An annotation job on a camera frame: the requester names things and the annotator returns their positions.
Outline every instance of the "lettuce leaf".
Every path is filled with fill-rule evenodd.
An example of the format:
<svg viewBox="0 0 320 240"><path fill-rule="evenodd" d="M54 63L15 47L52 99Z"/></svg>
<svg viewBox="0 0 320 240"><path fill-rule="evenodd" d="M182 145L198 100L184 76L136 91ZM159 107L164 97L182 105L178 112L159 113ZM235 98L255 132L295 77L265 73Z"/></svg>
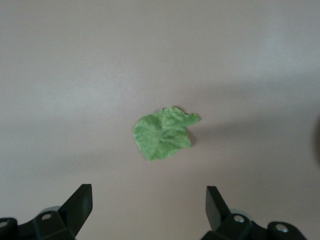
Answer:
<svg viewBox="0 0 320 240"><path fill-rule="evenodd" d="M186 127L198 121L198 114L185 114L174 106L160 109L136 123L134 140L148 160L166 159L179 149L191 147Z"/></svg>

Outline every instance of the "crumpled leaf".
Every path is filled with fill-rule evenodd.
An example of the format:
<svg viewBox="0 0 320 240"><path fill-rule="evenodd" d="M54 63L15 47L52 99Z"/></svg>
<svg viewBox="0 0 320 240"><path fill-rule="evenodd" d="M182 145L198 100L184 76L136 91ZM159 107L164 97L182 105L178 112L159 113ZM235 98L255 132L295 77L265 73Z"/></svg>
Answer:
<svg viewBox="0 0 320 240"><path fill-rule="evenodd" d="M179 149L191 147L186 127L198 121L198 114L185 114L174 106L160 109L136 123L134 140L148 160L166 159Z"/></svg>

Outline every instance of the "green leaf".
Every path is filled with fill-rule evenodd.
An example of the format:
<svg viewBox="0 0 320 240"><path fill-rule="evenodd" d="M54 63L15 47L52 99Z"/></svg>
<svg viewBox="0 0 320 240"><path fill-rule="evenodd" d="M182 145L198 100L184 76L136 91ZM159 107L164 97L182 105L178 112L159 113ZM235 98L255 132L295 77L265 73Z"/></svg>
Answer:
<svg viewBox="0 0 320 240"><path fill-rule="evenodd" d="M191 147L186 127L198 121L198 114L185 114L174 106L160 109L136 123L134 140L148 160L166 159L179 149Z"/></svg>

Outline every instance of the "table surface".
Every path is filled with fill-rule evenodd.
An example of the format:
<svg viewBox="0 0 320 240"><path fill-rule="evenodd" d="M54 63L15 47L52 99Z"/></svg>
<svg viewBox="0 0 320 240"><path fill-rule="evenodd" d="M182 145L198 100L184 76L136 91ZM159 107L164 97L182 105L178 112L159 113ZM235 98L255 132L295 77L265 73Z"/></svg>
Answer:
<svg viewBox="0 0 320 240"><path fill-rule="evenodd" d="M0 214L92 184L78 240L200 239L206 186L266 227L320 235L318 0L0 2ZM147 161L138 119L198 113Z"/></svg>

